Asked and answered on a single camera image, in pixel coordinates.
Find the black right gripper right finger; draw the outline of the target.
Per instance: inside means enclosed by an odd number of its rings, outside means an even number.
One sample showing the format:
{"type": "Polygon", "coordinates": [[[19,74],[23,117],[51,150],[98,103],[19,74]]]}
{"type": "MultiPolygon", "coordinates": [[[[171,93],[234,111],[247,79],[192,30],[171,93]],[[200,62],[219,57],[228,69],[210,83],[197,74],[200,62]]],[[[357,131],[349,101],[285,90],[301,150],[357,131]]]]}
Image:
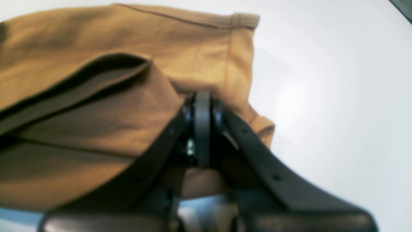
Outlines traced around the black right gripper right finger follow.
{"type": "Polygon", "coordinates": [[[318,188],[280,161],[253,129],[221,100],[211,98],[213,118],[226,126],[251,171],[270,197],[289,213],[363,214],[364,210],[318,188]]]}

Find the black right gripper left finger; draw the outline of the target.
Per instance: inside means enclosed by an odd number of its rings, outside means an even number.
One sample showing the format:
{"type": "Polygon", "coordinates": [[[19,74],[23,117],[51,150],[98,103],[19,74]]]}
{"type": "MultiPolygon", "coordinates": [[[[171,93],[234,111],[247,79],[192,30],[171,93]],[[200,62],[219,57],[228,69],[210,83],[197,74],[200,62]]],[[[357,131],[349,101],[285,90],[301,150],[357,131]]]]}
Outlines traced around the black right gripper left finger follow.
{"type": "Polygon", "coordinates": [[[187,166],[211,164],[211,93],[197,92],[149,149],[118,176],[60,207],[71,215],[127,214],[150,197],[166,213],[180,195],[187,166]]]}

